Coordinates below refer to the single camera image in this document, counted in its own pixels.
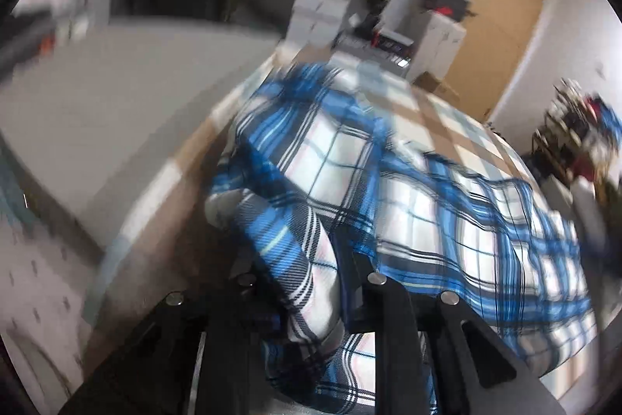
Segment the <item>checked bed blanket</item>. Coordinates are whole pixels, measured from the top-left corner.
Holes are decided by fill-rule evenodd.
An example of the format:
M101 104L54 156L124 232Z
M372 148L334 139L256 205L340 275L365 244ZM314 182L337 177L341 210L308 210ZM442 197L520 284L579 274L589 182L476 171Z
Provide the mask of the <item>checked bed blanket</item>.
M105 252L83 310L95 357L166 290L216 285L246 252L286 309L284 336L262 343L270 384L367 413L374 354L339 312L339 247L411 293L456 292L537 375L595 339L575 225L504 140L445 101L336 56L257 70L212 119L170 195Z

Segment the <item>cardboard box on floor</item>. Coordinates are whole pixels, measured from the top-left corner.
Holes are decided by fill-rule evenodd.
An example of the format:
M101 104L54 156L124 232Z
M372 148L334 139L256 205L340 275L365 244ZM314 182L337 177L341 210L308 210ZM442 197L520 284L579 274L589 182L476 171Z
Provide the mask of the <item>cardboard box on floor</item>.
M413 84L418 88L422 88L427 93L431 93L440 97L448 103L459 103L460 96L449 85L445 84L443 80L437 79L433 74L428 72L421 73L413 81Z

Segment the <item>silver aluminium suitcase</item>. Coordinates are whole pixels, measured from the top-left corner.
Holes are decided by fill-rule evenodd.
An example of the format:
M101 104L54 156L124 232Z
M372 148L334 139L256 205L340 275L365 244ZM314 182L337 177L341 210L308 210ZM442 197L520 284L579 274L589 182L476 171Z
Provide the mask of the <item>silver aluminium suitcase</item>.
M332 42L331 48L336 52L349 54L360 60L375 62L383 70L406 78L410 68L410 59L386 52L371 45L369 41L351 34L339 33Z

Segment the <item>white narrow cabinet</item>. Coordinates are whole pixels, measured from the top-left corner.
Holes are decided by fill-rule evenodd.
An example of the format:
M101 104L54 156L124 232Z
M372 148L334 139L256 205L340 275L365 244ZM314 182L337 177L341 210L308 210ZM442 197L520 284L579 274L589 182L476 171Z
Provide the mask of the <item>white narrow cabinet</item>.
M390 30L414 41L407 79L428 72L443 80L466 37L461 22L424 9L423 0L391 0L383 21Z

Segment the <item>black red shoe box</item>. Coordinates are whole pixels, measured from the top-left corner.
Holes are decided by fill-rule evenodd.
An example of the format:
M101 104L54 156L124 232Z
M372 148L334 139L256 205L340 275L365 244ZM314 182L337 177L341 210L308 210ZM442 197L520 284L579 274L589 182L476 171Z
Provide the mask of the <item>black red shoe box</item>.
M392 30L377 30L371 45L384 52L409 58L413 52L414 41Z

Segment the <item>blue plaid flannel shirt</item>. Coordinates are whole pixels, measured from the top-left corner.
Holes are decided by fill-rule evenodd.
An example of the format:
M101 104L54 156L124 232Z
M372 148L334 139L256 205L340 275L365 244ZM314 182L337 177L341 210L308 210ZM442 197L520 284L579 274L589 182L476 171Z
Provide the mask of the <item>blue plaid flannel shirt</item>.
M374 345L342 321L337 249L415 294L452 291L537 375L596 336L573 224L524 179L425 153L328 63L274 70L235 117L204 213L255 255L288 317L268 381L304 406L368 414Z

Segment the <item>wooden shoe rack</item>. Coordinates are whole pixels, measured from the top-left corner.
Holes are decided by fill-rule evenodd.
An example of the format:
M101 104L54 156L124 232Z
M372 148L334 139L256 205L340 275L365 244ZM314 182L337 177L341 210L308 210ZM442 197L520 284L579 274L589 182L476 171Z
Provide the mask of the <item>wooden shoe rack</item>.
M600 95L586 94L578 82L562 79L542 123L531 136L533 170L566 186L583 177L600 183L621 150L621 119Z

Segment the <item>wooden door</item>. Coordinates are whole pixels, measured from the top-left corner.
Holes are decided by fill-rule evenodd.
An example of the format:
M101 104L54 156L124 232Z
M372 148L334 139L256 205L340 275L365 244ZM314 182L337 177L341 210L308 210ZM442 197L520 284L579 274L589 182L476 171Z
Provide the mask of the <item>wooden door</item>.
M445 82L459 108L485 121L498 104L529 45L545 0L473 0L466 36Z

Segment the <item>grey padded bench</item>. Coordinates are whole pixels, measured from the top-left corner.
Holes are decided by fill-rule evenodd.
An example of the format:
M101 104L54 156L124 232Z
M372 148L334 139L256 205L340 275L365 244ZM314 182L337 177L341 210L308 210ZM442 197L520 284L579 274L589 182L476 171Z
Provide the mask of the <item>grey padded bench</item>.
M579 177L567 187L549 176L540 189L549 207L576 225L588 292L604 330L621 311L621 244L606 225L595 186Z

